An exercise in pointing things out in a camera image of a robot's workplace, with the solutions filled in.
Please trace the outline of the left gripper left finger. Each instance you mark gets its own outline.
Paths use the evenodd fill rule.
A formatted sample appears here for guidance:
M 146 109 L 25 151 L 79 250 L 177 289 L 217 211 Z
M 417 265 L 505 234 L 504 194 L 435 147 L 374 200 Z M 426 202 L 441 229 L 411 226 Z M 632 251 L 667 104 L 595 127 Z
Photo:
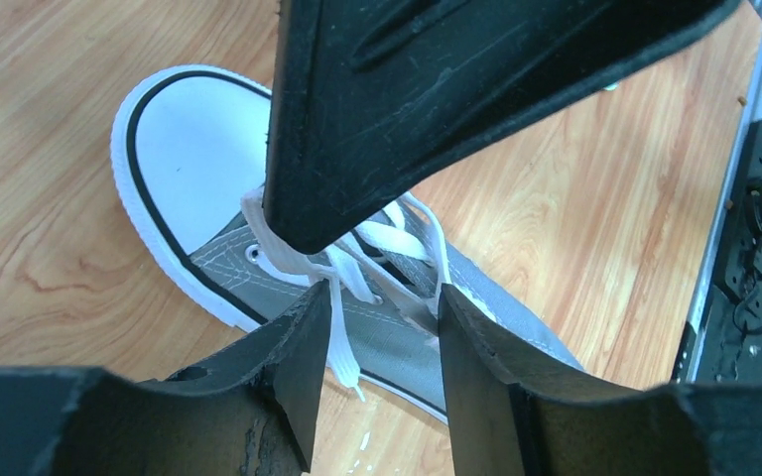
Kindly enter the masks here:
M 0 366 L 0 475 L 299 475 L 313 461 L 329 285 L 165 380 Z

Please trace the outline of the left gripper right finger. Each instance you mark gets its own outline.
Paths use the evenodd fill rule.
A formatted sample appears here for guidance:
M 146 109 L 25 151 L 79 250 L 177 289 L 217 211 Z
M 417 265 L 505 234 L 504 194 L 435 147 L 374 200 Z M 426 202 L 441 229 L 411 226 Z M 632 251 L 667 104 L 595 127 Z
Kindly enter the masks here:
M 458 475 L 762 475 L 762 385 L 623 387 L 444 286 L 439 343 Z

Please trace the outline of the white shoelace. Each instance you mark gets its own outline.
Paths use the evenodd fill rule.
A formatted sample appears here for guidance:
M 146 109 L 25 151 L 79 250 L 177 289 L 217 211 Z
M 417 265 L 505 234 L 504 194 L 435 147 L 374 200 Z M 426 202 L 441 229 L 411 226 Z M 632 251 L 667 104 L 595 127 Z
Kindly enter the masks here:
M 390 220 L 388 224 L 371 220 L 359 223 L 322 250 L 327 262 L 319 264 L 288 245 L 270 228 L 264 217 L 263 195 L 262 186 L 249 190 L 241 198 L 241 211 L 258 240 L 259 249 L 276 272 L 275 276 L 305 277 L 311 285 L 328 281 L 331 331 L 326 363 L 343 387 L 354 390 L 358 396 L 363 395 L 358 384 L 360 369 L 346 332 L 343 290 L 348 290 L 360 301 L 376 303 L 378 298 L 368 284 L 373 280 L 409 325 L 430 334 L 434 346 L 439 344 L 439 294 L 442 285 L 449 284 L 451 279 L 444 231 L 426 205 L 409 192 L 401 195 L 383 207 Z M 361 249 L 360 241 L 434 267 L 438 281 L 433 295 L 419 297 L 410 291 L 370 258 Z

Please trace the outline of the grey canvas sneaker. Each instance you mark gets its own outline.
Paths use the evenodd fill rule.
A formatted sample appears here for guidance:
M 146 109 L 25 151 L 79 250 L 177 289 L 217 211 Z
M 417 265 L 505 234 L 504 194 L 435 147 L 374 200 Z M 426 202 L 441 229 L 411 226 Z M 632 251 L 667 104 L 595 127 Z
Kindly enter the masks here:
M 123 100 L 110 142 L 120 200 L 157 264 L 227 325 L 257 329 L 311 285 L 329 284 L 327 364 L 341 386 L 375 384 L 438 417 L 445 395 L 436 322 L 443 285 L 568 365 L 575 358 L 532 311 L 445 239 L 406 193 L 315 255 L 263 214 L 271 93 L 203 64 L 170 67 Z

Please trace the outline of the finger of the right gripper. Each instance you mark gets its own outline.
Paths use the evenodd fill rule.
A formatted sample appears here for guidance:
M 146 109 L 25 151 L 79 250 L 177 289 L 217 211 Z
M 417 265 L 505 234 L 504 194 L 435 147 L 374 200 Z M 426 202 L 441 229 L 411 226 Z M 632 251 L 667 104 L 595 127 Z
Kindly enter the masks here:
M 313 254 L 432 174 L 699 41 L 734 1 L 284 1 L 264 217 Z

